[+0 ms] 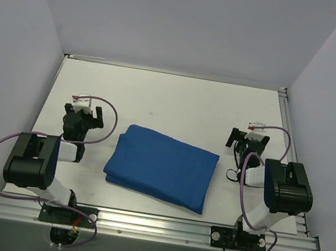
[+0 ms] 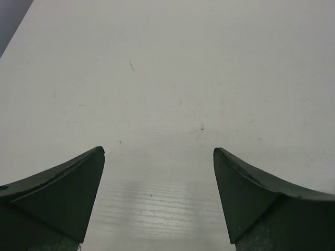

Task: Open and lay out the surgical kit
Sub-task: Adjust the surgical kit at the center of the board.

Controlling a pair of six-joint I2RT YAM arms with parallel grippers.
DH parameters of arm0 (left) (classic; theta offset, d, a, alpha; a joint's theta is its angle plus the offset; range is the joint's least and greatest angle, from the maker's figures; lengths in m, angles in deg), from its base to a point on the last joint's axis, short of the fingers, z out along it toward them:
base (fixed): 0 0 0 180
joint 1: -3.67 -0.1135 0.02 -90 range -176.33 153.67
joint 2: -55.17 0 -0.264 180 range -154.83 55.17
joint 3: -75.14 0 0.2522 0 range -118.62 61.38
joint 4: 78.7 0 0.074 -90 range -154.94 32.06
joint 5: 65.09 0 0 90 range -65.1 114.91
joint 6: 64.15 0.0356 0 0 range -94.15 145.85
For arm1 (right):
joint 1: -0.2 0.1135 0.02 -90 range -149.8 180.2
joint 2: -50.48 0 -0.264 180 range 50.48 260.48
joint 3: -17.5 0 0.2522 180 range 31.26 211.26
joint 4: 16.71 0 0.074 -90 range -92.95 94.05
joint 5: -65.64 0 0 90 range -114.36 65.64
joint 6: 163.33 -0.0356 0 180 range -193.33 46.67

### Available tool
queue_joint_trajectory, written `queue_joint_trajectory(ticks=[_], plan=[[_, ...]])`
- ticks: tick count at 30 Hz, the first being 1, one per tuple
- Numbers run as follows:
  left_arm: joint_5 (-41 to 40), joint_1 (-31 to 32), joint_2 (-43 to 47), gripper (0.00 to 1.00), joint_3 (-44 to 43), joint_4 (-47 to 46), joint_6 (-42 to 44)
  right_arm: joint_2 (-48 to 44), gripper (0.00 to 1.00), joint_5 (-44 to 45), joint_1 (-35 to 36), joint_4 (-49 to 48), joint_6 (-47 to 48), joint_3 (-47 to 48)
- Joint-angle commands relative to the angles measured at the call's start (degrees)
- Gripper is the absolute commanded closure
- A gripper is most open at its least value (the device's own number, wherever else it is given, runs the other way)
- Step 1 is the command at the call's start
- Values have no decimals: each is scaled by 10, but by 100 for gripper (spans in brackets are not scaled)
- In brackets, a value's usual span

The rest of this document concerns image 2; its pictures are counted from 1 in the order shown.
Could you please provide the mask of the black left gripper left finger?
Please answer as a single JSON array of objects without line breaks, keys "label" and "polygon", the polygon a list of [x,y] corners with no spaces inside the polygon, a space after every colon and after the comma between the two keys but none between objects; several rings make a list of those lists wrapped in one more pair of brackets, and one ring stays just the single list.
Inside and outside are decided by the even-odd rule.
[{"label": "black left gripper left finger", "polygon": [[105,164],[102,146],[1,186],[1,250],[81,250]]}]

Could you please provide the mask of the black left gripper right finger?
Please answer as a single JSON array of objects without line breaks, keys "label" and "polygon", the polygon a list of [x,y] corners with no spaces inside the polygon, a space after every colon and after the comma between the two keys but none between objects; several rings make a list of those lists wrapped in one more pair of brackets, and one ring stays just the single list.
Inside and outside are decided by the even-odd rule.
[{"label": "black left gripper right finger", "polygon": [[280,179],[221,147],[213,161],[236,250],[334,250],[334,195]]}]

